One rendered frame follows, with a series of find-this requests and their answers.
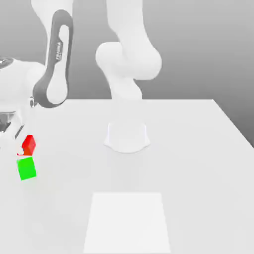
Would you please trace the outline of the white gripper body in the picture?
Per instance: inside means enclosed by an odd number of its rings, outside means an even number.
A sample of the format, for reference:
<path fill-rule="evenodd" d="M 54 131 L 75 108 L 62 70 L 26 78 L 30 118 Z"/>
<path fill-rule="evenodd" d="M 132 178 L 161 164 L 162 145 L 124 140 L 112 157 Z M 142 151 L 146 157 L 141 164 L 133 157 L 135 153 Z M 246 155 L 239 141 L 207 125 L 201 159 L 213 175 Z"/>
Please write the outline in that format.
<path fill-rule="evenodd" d="M 26 139 L 28 125 L 13 117 L 5 131 L 0 132 L 0 154 L 23 154 L 22 144 Z"/>

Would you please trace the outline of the small red cube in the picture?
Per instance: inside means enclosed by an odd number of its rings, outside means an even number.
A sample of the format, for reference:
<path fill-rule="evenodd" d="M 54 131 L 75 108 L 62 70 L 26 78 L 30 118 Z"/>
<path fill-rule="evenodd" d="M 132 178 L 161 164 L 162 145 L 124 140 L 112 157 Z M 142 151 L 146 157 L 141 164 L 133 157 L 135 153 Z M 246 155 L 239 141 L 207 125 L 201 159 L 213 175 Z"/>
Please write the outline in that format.
<path fill-rule="evenodd" d="M 36 147 L 33 135 L 27 135 L 22 144 L 23 154 L 17 153 L 18 156 L 32 156 Z"/>

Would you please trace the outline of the small green cube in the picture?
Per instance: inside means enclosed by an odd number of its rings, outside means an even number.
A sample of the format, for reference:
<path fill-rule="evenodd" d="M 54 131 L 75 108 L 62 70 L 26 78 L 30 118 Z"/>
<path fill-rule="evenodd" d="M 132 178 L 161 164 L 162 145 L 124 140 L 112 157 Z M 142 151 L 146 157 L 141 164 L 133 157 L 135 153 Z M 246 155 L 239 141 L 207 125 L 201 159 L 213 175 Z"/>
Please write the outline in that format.
<path fill-rule="evenodd" d="M 32 156 L 23 159 L 18 159 L 16 160 L 16 162 L 21 180 L 36 177 L 36 169 Z"/>

